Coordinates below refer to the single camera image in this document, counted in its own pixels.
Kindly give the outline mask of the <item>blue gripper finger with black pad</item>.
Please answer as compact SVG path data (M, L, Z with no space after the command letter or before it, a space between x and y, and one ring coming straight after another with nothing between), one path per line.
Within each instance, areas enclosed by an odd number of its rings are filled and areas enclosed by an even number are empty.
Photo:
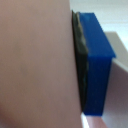
M81 111L101 116L112 59L116 57L94 13L72 13Z

